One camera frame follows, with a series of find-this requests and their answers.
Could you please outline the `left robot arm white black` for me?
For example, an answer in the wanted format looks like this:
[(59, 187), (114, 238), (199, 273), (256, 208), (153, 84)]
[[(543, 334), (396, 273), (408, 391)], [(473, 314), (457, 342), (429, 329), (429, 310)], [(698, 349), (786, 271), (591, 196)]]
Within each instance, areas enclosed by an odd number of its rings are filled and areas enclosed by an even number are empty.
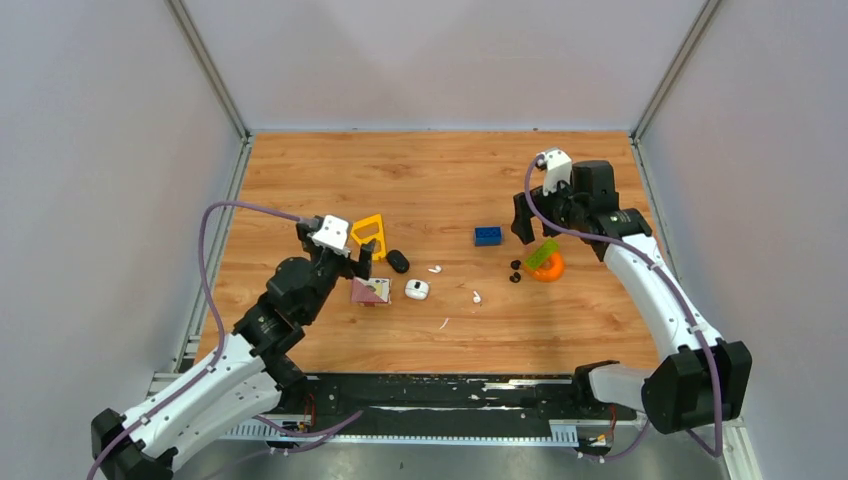
[(304, 405), (304, 374), (288, 353), (339, 279), (369, 278), (375, 243), (362, 245), (353, 259), (346, 245), (351, 228), (332, 215), (301, 221), (296, 230), (308, 255), (277, 266), (220, 346), (141, 404), (123, 413), (106, 409), (93, 419), (95, 472), (108, 479), (170, 479), (241, 422)]

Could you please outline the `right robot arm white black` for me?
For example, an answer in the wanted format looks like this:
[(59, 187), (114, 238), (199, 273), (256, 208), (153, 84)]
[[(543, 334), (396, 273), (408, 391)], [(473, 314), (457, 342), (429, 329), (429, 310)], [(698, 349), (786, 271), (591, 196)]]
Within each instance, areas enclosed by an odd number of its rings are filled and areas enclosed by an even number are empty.
[(614, 168), (606, 160), (574, 162), (561, 150), (538, 154), (527, 171), (544, 174), (513, 198), (512, 232), (535, 239), (533, 219), (546, 237), (565, 234), (589, 245), (624, 287), (647, 325), (660, 364), (652, 371), (617, 361), (576, 369), (571, 403), (584, 417), (610, 404), (647, 416), (660, 433), (690, 431), (737, 419), (753, 359), (741, 341), (728, 341), (697, 310), (665, 264), (645, 216), (623, 208)]

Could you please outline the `white earbud charging case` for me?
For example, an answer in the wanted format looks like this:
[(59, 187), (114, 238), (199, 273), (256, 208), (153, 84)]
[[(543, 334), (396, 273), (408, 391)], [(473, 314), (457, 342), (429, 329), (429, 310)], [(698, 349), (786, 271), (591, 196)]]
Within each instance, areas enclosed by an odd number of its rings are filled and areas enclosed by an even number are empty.
[(410, 279), (404, 287), (404, 294), (413, 300), (426, 300), (430, 293), (430, 285), (428, 282), (418, 279)]

